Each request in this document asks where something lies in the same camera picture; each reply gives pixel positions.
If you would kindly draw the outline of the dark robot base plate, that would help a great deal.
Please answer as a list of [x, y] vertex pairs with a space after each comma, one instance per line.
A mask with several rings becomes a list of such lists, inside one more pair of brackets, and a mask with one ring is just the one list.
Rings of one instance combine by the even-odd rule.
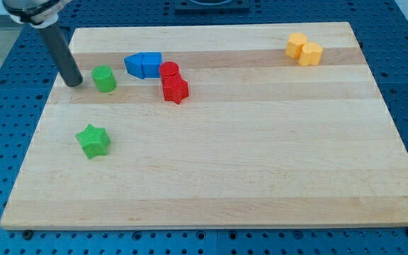
[[175, 0], [175, 13], [201, 11], [248, 11], [250, 0]]

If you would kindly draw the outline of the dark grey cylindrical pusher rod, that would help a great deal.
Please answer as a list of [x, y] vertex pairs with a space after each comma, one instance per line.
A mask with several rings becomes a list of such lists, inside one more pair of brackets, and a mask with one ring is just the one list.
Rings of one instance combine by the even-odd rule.
[[38, 31], [66, 86], [76, 87], [80, 85], [83, 81], [83, 76], [70, 52], [59, 25], [53, 23], [46, 28], [40, 28]]

